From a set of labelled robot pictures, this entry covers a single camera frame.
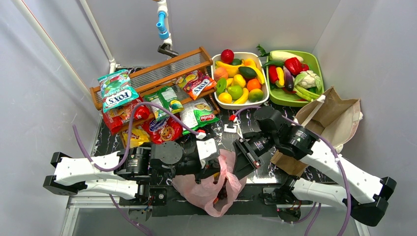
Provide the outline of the pink plastic grocery bag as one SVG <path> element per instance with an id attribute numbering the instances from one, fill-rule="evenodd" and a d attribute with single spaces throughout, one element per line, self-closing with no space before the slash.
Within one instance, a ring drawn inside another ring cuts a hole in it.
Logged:
<path id="1" fill-rule="evenodd" d="M 233 174 L 233 167 L 236 162 L 236 154 L 225 149 L 220 150 L 218 157 L 220 172 L 218 178 L 209 176 L 202 179 L 200 184 L 195 182 L 194 175 L 176 176 L 172 180 L 172 186 L 192 205 L 203 209 L 212 217 L 223 216 L 234 201 L 238 194 L 246 185 L 246 178 L 238 179 Z M 226 183 L 227 198 L 213 203 L 218 192 Z"/>

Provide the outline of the dark grape bunch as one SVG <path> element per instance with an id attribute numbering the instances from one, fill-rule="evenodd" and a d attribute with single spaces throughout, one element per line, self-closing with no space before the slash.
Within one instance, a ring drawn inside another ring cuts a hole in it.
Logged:
<path id="1" fill-rule="evenodd" d="M 223 200 L 223 199 L 227 198 L 226 183 L 227 183 L 227 181 L 225 181 L 223 183 L 222 188 L 218 192 L 217 197 L 216 197 L 215 201 L 213 202 L 214 204 L 217 203 L 219 200 Z"/>

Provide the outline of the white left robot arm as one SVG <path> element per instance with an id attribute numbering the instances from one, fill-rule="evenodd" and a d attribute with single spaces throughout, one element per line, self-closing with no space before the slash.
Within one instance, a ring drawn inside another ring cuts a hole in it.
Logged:
<path id="1" fill-rule="evenodd" d="M 165 179 L 192 175 L 196 183 L 201 183 L 220 171 L 220 150 L 213 138 L 192 141 L 188 150 L 175 141 L 147 143 L 129 149 L 125 162 L 116 170 L 94 167 L 95 163 L 114 167 L 123 155 L 122 149 L 89 161 L 55 152 L 51 159 L 55 171 L 45 177 L 43 187 L 62 196 L 98 192 L 132 200 L 146 198 L 151 188 L 162 186 Z"/>

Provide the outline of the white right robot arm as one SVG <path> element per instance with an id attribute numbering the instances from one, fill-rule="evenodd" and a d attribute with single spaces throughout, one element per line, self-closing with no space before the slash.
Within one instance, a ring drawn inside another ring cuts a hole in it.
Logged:
<path id="1" fill-rule="evenodd" d="M 271 106 L 257 107 L 254 118 L 258 132 L 244 133 L 233 142 L 236 153 L 234 174 L 245 177 L 257 170 L 262 155 L 278 152 L 311 166 L 334 181 L 333 185 L 288 176 L 270 194 L 286 201 L 313 201 L 344 208 L 347 216 L 375 227 L 384 217 L 396 181 L 379 178 L 353 165 L 323 137 L 283 116 Z"/>

